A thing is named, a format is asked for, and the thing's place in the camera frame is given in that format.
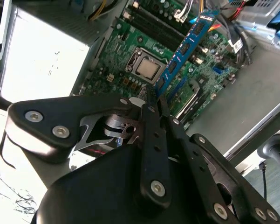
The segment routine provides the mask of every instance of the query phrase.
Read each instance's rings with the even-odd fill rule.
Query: yellow wire
[[[204,10],[204,1],[203,0],[199,0],[199,3],[200,3],[199,15],[200,15],[200,13],[203,12],[203,10]]]
[[[107,0],[102,0],[100,7],[98,8],[97,12],[93,15],[93,17],[90,20],[94,20],[96,17],[99,16],[99,14],[102,12],[103,8],[105,7],[106,3],[107,3]]]

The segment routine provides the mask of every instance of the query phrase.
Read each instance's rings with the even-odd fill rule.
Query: metal bolt
[[[219,215],[219,217],[221,217],[224,220],[228,218],[228,214],[225,208],[221,204],[215,203],[213,207],[214,207],[214,211],[216,212],[216,214]]]
[[[120,102],[127,105],[127,101],[125,99],[120,99]]]
[[[255,208],[255,210],[256,210],[256,213],[258,216],[260,216],[262,219],[266,220],[266,215],[262,212],[261,209]]]
[[[278,218],[271,210],[267,209],[267,213],[274,221],[278,221]]]
[[[152,106],[149,106],[148,109],[151,111],[151,112],[155,112],[154,108]]]
[[[174,123],[177,124],[177,125],[180,124],[179,120],[177,120],[176,118],[173,118],[173,121],[174,121]]]
[[[199,137],[199,141],[202,142],[202,143],[205,143],[205,139],[203,137]]]
[[[69,129],[67,127],[64,127],[61,125],[54,127],[52,132],[53,132],[53,135],[55,135],[56,137],[61,138],[61,139],[67,138],[70,134]]]
[[[37,112],[37,111],[28,111],[25,114],[25,118],[31,122],[40,122],[43,119],[43,116],[41,113]]]
[[[165,195],[166,190],[161,182],[152,181],[150,186],[153,193],[156,194],[157,196],[163,197]]]

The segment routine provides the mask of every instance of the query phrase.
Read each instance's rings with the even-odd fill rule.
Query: white label
[[[212,17],[209,17],[209,16],[204,16],[204,15],[200,16],[200,18],[201,18],[201,19],[208,20],[208,21],[212,21],[212,20],[213,20],[213,18],[212,18]]]
[[[239,39],[234,45],[233,45],[233,48],[234,48],[234,52],[237,53],[243,46],[243,43],[242,43],[242,40]]]

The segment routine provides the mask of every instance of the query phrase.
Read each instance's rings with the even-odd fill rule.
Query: metal linkage
[[[231,207],[240,223],[280,223],[280,216],[272,206],[204,136],[194,134],[190,141],[200,147],[225,204]]]
[[[207,138],[200,134],[189,138],[185,134],[180,121],[170,115],[164,96],[156,101],[152,88],[145,88],[143,92],[146,103],[137,105],[114,94],[15,103],[8,111],[6,132],[19,146],[55,163],[66,160],[74,150],[106,144],[114,138],[124,139],[118,149],[95,160],[91,167],[100,167],[103,161],[108,161],[104,169],[110,163],[112,169],[117,169],[119,164],[111,162],[112,156],[120,155],[114,160],[122,160],[124,156],[125,160],[120,163],[134,169],[128,171],[132,177],[126,177],[132,183],[121,178],[121,187],[112,189],[115,194],[132,197],[129,203],[132,206],[135,203],[137,209],[151,217],[167,212],[181,217],[186,214],[195,223],[280,224],[277,212]],[[111,170],[104,174],[109,177],[108,184],[113,184],[114,176],[109,172]],[[116,172],[125,175],[127,170],[118,167]],[[86,173],[96,175],[92,169]],[[91,187],[100,192],[106,185],[104,181],[98,182],[97,188],[96,183]],[[126,193],[121,191],[122,186],[133,189],[128,188]],[[189,200],[184,200],[185,196],[189,196]]]

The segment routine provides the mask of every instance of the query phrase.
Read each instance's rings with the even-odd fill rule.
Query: cable
[[[119,2],[119,0],[113,0],[112,3],[110,3],[109,5],[107,5],[106,7],[104,7],[102,9],[101,13],[95,19],[112,11],[116,7],[118,2]],[[88,16],[87,20],[89,21],[97,11],[98,11],[98,8],[91,15]]]
[[[246,4],[246,2],[245,2],[245,1],[242,1],[242,3],[241,3],[241,5],[239,6],[239,8],[237,8],[236,11],[233,13],[233,15],[231,15],[231,16],[229,17],[229,20],[230,20],[230,21],[233,21],[233,20],[235,20],[235,19],[238,17],[238,15],[239,15],[240,12],[242,11],[243,6],[244,6],[245,4]]]
[[[103,8],[106,5],[107,0],[102,0],[102,3],[100,4],[100,6],[87,17],[88,21],[93,21],[94,19],[96,19],[98,17],[98,15],[102,12]]]
[[[203,12],[205,7],[205,0],[199,0],[199,13],[198,16]]]
[[[182,11],[174,15],[174,17],[180,19],[181,21],[185,21],[188,14],[190,13],[192,4],[193,4],[193,0],[187,0]]]
[[[259,169],[262,171],[262,175],[263,175],[264,199],[267,200],[267,186],[266,186],[266,177],[265,177],[266,164],[265,164],[265,162],[262,162],[259,165]]]
[[[15,201],[16,205],[18,206],[18,208],[14,209],[15,211],[21,212],[23,214],[34,214],[36,212],[34,207],[37,204],[27,190],[22,190],[25,193],[22,193],[21,195],[20,193],[15,192],[13,188],[9,187],[1,178],[0,180],[19,197],[19,199]]]

